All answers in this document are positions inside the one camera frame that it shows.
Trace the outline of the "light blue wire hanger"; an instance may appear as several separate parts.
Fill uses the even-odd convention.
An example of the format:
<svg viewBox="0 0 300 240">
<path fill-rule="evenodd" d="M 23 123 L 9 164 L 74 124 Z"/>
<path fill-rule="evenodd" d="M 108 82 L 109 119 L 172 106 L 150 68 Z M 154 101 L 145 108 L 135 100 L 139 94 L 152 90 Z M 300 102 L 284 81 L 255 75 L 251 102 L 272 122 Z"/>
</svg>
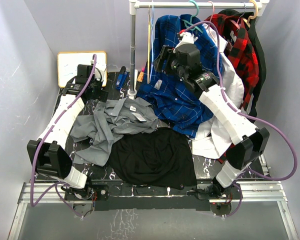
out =
<svg viewBox="0 0 300 240">
<path fill-rule="evenodd" d="M 150 44 L 151 44 L 151 64 L 154 61 L 154 1 L 151 1 L 150 12 Z"/>
</svg>

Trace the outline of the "grey shirt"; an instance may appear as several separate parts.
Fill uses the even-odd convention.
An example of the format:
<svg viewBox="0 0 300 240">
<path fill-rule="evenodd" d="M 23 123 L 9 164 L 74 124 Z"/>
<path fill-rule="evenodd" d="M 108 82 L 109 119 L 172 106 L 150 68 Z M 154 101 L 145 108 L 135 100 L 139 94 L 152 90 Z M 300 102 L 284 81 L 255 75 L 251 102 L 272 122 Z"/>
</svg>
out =
<svg viewBox="0 0 300 240">
<path fill-rule="evenodd" d="M 140 97 L 99 101 L 92 115 L 79 115 L 73 124 L 70 136 L 75 143 L 92 140 L 90 147 L 75 152 L 73 162 L 103 167 L 114 143 L 124 135 L 150 134 L 158 122 L 152 105 Z"/>
</svg>

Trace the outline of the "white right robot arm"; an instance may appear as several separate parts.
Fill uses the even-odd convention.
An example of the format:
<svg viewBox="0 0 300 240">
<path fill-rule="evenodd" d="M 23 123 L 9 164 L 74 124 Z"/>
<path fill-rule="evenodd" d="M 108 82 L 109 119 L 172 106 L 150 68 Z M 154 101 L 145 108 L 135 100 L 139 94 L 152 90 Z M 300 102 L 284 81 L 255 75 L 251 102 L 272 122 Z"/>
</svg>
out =
<svg viewBox="0 0 300 240">
<path fill-rule="evenodd" d="M 179 77 L 229 134 L 233 147 L 225 152 L 226 161 L 207 189 L 211 196 L 225 198 L 235 179 L 263 154 L 269 131 L 257 128 L 238 110 L 229 107 L 230 101 L 224 100 L 219 79 L 203 69 L 200 51 L 193 43 L 176 47 L 164 45 L 153 65 L 157 72 Z"/>
</svg>

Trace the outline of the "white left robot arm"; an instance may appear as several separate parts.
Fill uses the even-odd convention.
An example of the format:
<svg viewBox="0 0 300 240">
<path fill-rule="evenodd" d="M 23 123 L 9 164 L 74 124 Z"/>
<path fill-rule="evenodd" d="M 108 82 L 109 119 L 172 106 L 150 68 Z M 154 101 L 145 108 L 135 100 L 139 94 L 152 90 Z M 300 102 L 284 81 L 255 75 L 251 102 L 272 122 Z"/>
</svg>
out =
<svg viewBox="0 0 300 240">
<path fill-rule="evenodd" d="M 87 176 L 73 166 L 65 151 L 66 141 L 87 101 L 107 100 L 108 92 L 103 90 L 106 69 L 104 63 L 79 64 L 77 74 L 62 88 L 59 104 L 46 129 L 26 146 L 33 174 L 68 184 L 83 200 L 93 195 L 94 188 L 87 183 Z"/>
</svg>

